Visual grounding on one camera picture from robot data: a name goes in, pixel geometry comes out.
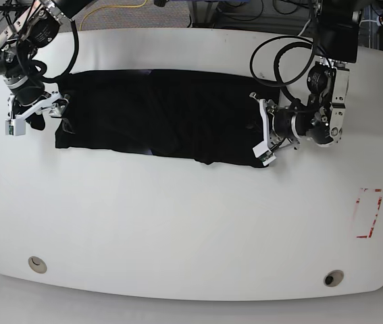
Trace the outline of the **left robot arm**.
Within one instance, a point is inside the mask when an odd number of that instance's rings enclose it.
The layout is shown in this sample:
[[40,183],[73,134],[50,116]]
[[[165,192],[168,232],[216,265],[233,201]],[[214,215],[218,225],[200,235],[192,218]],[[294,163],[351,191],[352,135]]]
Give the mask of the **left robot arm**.
[[[264,165],[272,162],[284,142],[298,147],[302,139],[312,140],[320,147],[339,142],[346,111],[350,71],[347,64],[357,60],[361,9],[357,1],[308,1],[309,22],[313,36],[298,34],[283,46],[273,62],[275,81],[259,78],[254,72],[257,52],[251,54],[249,69],[254,80],[264,86],[279,88],[289,100],[280,107],[271,100],[258,99],[263,122],[263,140],[254,149]],[[289,81],[281,77],[280,62],[293,49],[309,49],[310,57],[299,76]],[[288,86],[306,77],[309,96],[302,103]]]

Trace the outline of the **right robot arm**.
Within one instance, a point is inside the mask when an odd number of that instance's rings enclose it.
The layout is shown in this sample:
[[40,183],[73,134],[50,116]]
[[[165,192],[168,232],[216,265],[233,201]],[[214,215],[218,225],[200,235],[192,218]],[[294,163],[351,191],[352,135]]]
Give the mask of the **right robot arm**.
[[[33,1],[22,15],[0,34],[0,76],[10,90],[5,133],[21,136],[26,126],[45,129],[43,115],[61,119],[66,132],[73,131],[65,113],[70,103],[68,94],[47,92],[46,84],[57,84],[70,75],[80,48],[75,16],[90,1]],[[58,35],[63,21],[69,21],[74,50],[66,69],[53,78],[47,77],[47,65],[34,57]]]

